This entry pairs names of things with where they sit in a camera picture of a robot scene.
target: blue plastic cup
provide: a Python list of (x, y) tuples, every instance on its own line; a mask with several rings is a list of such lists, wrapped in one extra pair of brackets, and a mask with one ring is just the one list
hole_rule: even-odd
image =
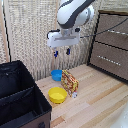
[(53, 70), (51, 72), (52, 75), (52, 79), (55, 81), (61, 81), (61, 77), (62, 77), (62, 70)]

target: black bin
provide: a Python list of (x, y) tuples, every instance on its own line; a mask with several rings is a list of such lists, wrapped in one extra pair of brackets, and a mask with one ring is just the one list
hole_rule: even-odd
[(21, 61), (0, 65), (0, 128), (50, 128), (51, 111)]

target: woven wall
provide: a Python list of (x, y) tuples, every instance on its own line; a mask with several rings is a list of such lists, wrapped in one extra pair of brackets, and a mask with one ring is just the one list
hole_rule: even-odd
[(128, 0), (104, 0), (103, 9), (128, 8)]
[(5, 40), (5, 28), (3, 21), (3, 10), (0, 1), (0, 64), (8, 62), (7, 44), (5, 44), (7, 40)]
[[(81, 36), (92, 34), (100, 1), (93, 3), (94, 19), (81, 26)], [(91, 38), (74, 45), (70, 56), (66, 55), (68, 47), (58, 48), (56, 60), (47, 46), (48, 31), (56, 29), (59, 0), (4, 0), (4, 5), (12, 60), (23, 61), (35, 80), (49, 76), (52, 69), (69, 69), (85, 63)]]

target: box handle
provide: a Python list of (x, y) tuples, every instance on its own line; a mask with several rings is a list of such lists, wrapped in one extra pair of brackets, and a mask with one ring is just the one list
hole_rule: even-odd
[(115, 31), (110, 31), (110, 30), (108, 30), (108, 32), (111, 32), (111, 33), (115, 33), (115, 34), (121, 34), (121, 35), (126, 35), (126, 36), (128, 36), (128, 34), (127, 34), (127, 33), (115, 32)]
[(111, 61), (111, 60), (107, 59), (106, 57), (103, 57), (103, 56), (97, 56), (97, 57), (98, 57), (98, 58), (101, 58), (102, 60), (106, 60), (106, 61), (108, 61), (108, 62), (111, 62), (111, 63), (113, 63), (113, 64), (116, 64), (116, 65), (118, 65), (118, 66), (121, 66), (120, 63), (116, 63), (116, 62), (114, 62), (114, 61)]
[(39, 128), (45, 128), (44, 122), (42, 122), (42, 123), (39, 124)]

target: light wood flooring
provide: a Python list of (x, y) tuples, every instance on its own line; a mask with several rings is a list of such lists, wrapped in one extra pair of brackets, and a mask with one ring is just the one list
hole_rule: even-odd
[(128, 85), (86, 65), (69, 71), (79, 80), (78, 96), (62, 104), (48, 97), (61, 82), (51, 76), (36, 82), (52, 105), (51, 128), (110, 128), (128, 102)]

